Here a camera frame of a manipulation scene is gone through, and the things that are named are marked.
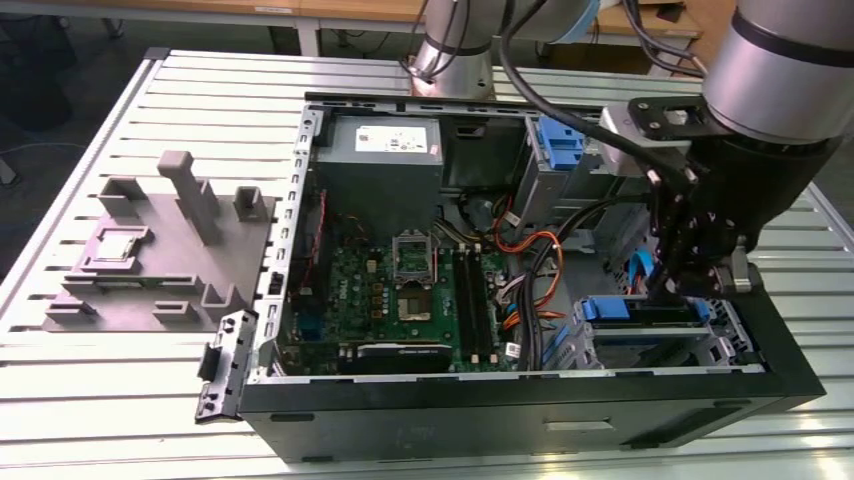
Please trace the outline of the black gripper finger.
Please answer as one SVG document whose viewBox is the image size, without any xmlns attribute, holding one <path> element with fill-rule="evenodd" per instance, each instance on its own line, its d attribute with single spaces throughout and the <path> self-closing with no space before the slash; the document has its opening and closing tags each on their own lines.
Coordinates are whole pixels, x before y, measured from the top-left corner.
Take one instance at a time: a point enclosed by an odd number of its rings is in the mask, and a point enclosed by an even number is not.
<svg viewBox="0 0 854 480">
<path fill-rule="evenodd" d="M 716 218 L 703 225 L 696 241 L 695 261 L 709 278 L 711 296 L 747 295 L 763 287 L 759 267 L 749 259 L 759 231 L 744 229 L 735 220 Z"/>
<path fill-rule="evenodd" d="M 685 166 L 653 184 L 650 198 L 650 233 L 658 239 L 654 270 L 646 280 L 648 303 L 668 305 L 687 292 L 696 275 L 697 258 L 692 252 L 697 240 L 697 219 L 692 199 L 700 182 L 695 170 Z"/>
</svg>

